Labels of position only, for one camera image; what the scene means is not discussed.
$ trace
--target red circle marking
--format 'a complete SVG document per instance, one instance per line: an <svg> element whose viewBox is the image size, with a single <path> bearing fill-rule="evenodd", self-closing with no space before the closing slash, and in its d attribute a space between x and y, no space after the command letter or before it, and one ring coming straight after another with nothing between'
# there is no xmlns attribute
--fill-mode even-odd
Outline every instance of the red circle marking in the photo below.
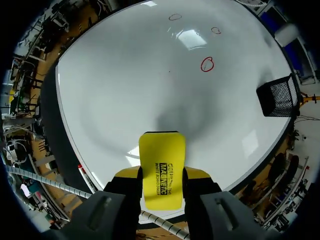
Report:
<svg viewBox="0 0 320 240"><path fill-rule="evenodd" d="M213 28L211 28L211 32L213 32L214 34L221 34L221 31L218 27L214 26Z"/></svg>
<svg viewBox="0 0 320 240"><path fill-rule="evenodd" d="M180 18L182 18L182 16L181 16L180 14L178 14L178 13L175 13L175 14L172 14L172 15L169 17L169 20L170 20L170 21L174 21L174 20L178 20L178 19L180 19Z"/></svg>
<svg viewBox="0 0 320 240"><path fill-rule="evenodd" d="M212 67L210 67L209 69L205 69L208 64L208 61L211 62ZM201 71L205 73L211 71L212 69L214 69L214 67L215 67L215 63L211 56L206 57L201 63Z"/></svg>

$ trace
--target wire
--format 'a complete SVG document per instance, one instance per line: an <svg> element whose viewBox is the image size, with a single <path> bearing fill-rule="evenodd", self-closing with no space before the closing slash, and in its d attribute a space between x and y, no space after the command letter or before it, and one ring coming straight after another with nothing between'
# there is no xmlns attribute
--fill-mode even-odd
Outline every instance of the wire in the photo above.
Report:
<svg viewBox="0 0 320 240"><path fill-rule="evenodd" d="M167 220L157 217L156 215L153 215L152 213L147 211L141 211L141 216L148 218L148 220L150 220L151 222L155 223L164 230L167 230L169 233L172 233L180 239L190 240L189 233L173 225L171 222L168 222Z"/></svg>
<svg viewBox="0 0 320 240"><path fill-rule="evenodd" d="M296 121L297 121L297 120L301 120L301 119L313 119L313 118L307 118L307 117L304 117L304 116L298 116L298 117L296 118Z"/></svg>
<svg viewBox="0 0 320 240"><path fill-rule="evenodd" d="M24 70L24 72L31 72L31 73L33 73L34 70ZM36 72L35 75L45 76L45 75L47 75L47 74L40 74L40 73Z"/></svg>
<svg viewBox="0 0 320 240"><path fill-rule="evenodd" d="M101 13L101 9L102 9L102 7L101 7L101 5L97 2L97 4L99 5L99 8L100 8L100 10L99 10L99 13L98 13L98 17L100 16L100 13Z"/></svg>
<svg viewBox="0 0 320 240"><path fill-rule="evenodd" d="M99 3L101 3L102 5L108 6L106 3L102 2L101 0L97 0Z"/></svg>
<svg viewBox="0 0 320 240"><path fill-rule="evenodd" d="M26 129L26 128L22 127L22 126L14 125L13 127L15 127L15 128L13 128L13 129L10 129L10 128L9 128L9 130L21 129L21 130L25 130L25 131L28 132L28 133L35 134L35 132L30 131L29 129Z"/></svg>
<svg viewBox="0 0 320 240"><path fill-rule="evenodd" d="M7 153L9 153L9 154L10 154L11 159L9 159L9 160L14 161L14 156L12 155L12 153L10 152L10 150L8 150L6 147L4 147L3 149L4 149Z"/></svg>
<svg viewBox="0 0 320 240"><path fill-rule="evenodd" d="M33 117L30 112L28 112L28 113L25 112L25 113L18 113L15 116L15 118L12 117L11 119L16 119L17 117L21 117L21 116L25 116L25 115L29 115L31 118Z"/></svg>
<svg viewBox="0 0 320 240"><path fill-rule="evenodd" d="M76 188L71 187L71 186L67 186L67 185L65 185L63 183L60 183L60 182L57 182L57 181L50 180L48 178L45 178L44 176L40 176L40 175L37 175L35 173L29 172L29 171L25 171L25 170L23 170L21 168L15 168L15 167L8 166L8 165L5 165L4 167L7 170L7 172L9 172L9 173L17 174L17 175L20 175L20 176L24 176L24 177L39 181L39 182L44 183L44 184L48 184L50 186L53 186L53 187L58 188L58 189L62 189L64 191L66 191L66 192L78 195L78 196L83 197L85 199L88 199L88 198L90 198L92 196L92 194L90 194L90 193L81 191L81 190L76 189Z"/></svg>
<svg viewBox="0 0 320 240"><path fill-rule="evenodd" d="M31 64L34 66L34 68L36 68L36 65L34 65L32 62L29 62L29 61L23 61L24 63L27 63L27 64Z"/></svg>
<svg viewBox="0 0 320 240"><path fill-rule="evenodd" d="M8 165L5 165L4 167L8 173L24 176L24 177L39 181L41 183L53 186L55 188L64 190L64 191L72 193L72 194L75 194L75 195L83 197L85 199L88 199L92 196L91 193L81 191L81 190L76 189L74 187L65 185L60 182L53 181L51 179L45 178L44 176L23 170L21 168L16 168L16 167L8 166ZM181 228L179 228L177 226L174 226L172 223L170 223L160 217L157 217L147 211L141 211L140 215L147 217L148 220L152 221L156 225L162 227L163 229L167 230L168 232L172 233L173 235L177 236L178 238L184 239L184 240L190 240L189 233L185 232L184 230L182 230Z"/></svg>
<svg viewBox="0 0 320 240"><path fill-rule="evenodd" d="M311 118L311 119L320 120L320 118L316 118L316 117L313 117L313 116L305 116L305 115L300 115L300 116L305 117L305 118Z"/></svg>
<svg viewBox="0 0 320 240"><path fill-rule="evenodd" d="M303 121L320 121L320 119L303 119L303 120L296 121L295 124L303 122Z"/></svg>
<svg viewBox="0 0 320 240"><path fill-rule="evenodd" d="M10 142L12 142L12 144L14 145L14 148L16 148L16 144L19 144L19 145L21 145L21 146L24 148L25 153L28 154L28 151L27 151L25 145L23 145L23 144L20 143L19 141L26 141L26 140L25 140L25 139L14 139L14 140L8 141L7 144L10 143ZM27 156L25 156L24 160L22 160L22 161L14 161L13 164L23 164L23 163L25 163L26 161L27 161Z"/></svg>
<svg viewBox="0 0 320 240"><path fill-rule="evenodd" d="M262 2L260 4L251 4L251 3L246 3L241 0L235 0L237 3L248 6L248 7L262 7L262 6L267 6L270 3L270 0L268 2Z"/></svg>

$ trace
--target black mesh basket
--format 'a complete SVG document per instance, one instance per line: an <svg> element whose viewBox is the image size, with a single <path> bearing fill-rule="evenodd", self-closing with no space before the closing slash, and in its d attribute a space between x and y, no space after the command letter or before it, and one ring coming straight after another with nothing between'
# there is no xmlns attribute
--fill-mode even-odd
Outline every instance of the black mesh basket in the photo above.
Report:
<svg viewBox="0 0 320 240"><path fill-rule="evenodd" d="M292 75L263 84L256 90L263 115L293 117L298 110L298 93Z"/></svg>

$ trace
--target yellow whiteboard eraser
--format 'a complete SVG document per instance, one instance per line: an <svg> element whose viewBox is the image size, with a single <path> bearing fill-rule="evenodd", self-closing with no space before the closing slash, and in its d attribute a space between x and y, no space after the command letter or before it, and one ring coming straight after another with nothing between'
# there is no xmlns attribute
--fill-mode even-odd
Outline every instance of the yellow whiteboard eraser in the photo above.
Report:
<svg viewBox="0 0 320 240"><path fill-rule="evenodd" d="M150 210L181 208L186 139L179 132L146 132L139 139L145 206Z"/></svg>

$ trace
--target white cable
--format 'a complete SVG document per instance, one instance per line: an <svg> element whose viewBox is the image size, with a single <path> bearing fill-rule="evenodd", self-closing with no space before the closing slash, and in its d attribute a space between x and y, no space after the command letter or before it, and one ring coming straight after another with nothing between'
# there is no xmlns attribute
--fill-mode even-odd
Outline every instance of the white cable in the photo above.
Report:
<svg viewBox="0 0 320 240"><path fill-rule="evenodd" d="M24 177L27 177L30 179L34 179L34 180L39 181L41 183L48 184L48 185L53 186L55 188L62 189L66 192L78 195L78 196L83 197L85 199L88 199L92 196L91 193L81 191L79 189L73 188L71 186L67 186L67 185L62 184L60 182L52 181L48 178L45 178L44 176L34 174L32 172L23 170L21 168L16 168L16 167L8 166L8 165L5 165L4 167L7 170L7 172L9 172L9 173L13 173L13 174L21 175L21 176L24 176ZM153 215L152 213L149 213L147 211L141 211L140 215L146 217L148 220L152 221L153 223L155 223L159 227L165 229L169 233L172 233L173 235L177 236L178 238L184 239L184 240L190 240L190 234L188 232L185 232L181 228L174 226L171 222L168 222L167 220L164 220L160 217L157 217L156 215Z"/></svg>
<svg viewBox="0 0 320 240"><path fill-rule="evenodd" d="M20 143L19 141L26 141L26 140L25 140L25 139L13 139L13 140L8 141L7 144L10 143L10 142L12 142L12 144L14 145L14 148L16 148L16 144L19 144L19 145L21 145L21 146L24 148L25 153L28 154L28 151L27 151L25 145L23 145L23 144ZM27 161L27 156L25 156L25 158L24 158L23 161L15 161L15 162L13 162L13 164L23 164L23 163L25 163L26 161Z"/></svg>
<svg viewBox="0 0 320 240"><path fill-rule="evenodd" d="M25 170L23 170L21 168L16 168L16 167L8 166L8 165L5 165L4 167L7 170L7 172L9 172L9 173L21 175L21 176L24 176L24 177L39 181L39 182L44 183L44 184L48 184L50 186L53 186L53 187L58 188L58 189L62 189L64 191L66 191L66 192L78 195L78 196L83 197L85 199L88 199L88 198L90 198L92 196L92 194L90 194L90 193L81 191L81 190L73 188L71 186L67 186L67 185L65 185L63 183L60 183L60 182L56 182L56 181L50 180L48 178L45 178L44 176L40 176L40 175L34 174L32 172L25 171Z"/></svg>
<svg viewBox="0 0 320 240"><path fill-rule="evenodd" d="M21 146L24 148L24 150L25 150L25 154L28 154L28 152L27 152L27 149L26 149L25 145L23 145L22 143L20 143L20 142L16 141L16 142L14 142L13 144L14 144L14 146L16 146L16 144L21 145ZM23 160L23 161L16 161L16 162L14 162L14 163L15 163L15 164L23 164L23 163L25 163L26 161L27 161L27 156L25 156L25 158L24 158L24 160Z"/></svg>
<svg viewBox="0 0 320 240"><path fill-rule="evenodd" d="M99 3L101 3L102 5L108 6L106 3L102 2L101 0L97 0Z"/></svg>
<svg viewBox="0 0 320 240"><path fill-rule="evenodd" d="M173 225L171 222L168 222L167 220L164 220L147 211L141 211L141 216L148 218L148 220L150 220L151 222L155 223L159 227L163 228L164 230L177 236L180 239L190 240L190 234L188 232L185 232L184 230Z"/></svg>
<svg viewBox="0 0 320 240"><path fill-rule="evenodd" d="M97 2L97 4L99 5L99 8L100 8L99 13L98 13L98 17L99 17L100 13L101 13L102 6L98 2Z"/></svg>
<svg viewBox="0 0 320 240"><path fill-rule="evenodd" d="M7 129L8 129L8 130L11 130L11 131L4 132L4 133L3 133L4 135L12 134L12 133L14 133L17 129L25 130L26 132L31 133L31 134L36 134L35 132L30 131L30 130L27 129L27 128L24 128L24 127L22 127L22 126L17 126L17 125L5 127L3 130L7 130Z"/></svg>
<svg viewBox="0 0 320 240"><path fill-rule="evenodd" d="M10 150L8 150L6 147L4 147L3 149L4 149L7 153L10 154L11 159L9 159L9 160L10 160L10 161L11 161L11 160L14 161L14 156L12 155L12 153L10 152Z"/></svg>
<svg viewBox="0 0 320 240"><path fill-rule="evenodd" d="M248 7L262 7L262 6L267 6L270 3L270 0L268 2L262 2L260 4L251 4L251 3L246 3L241 0L235 0L237 3L240 3L242 5L248 6Z"/></svg>

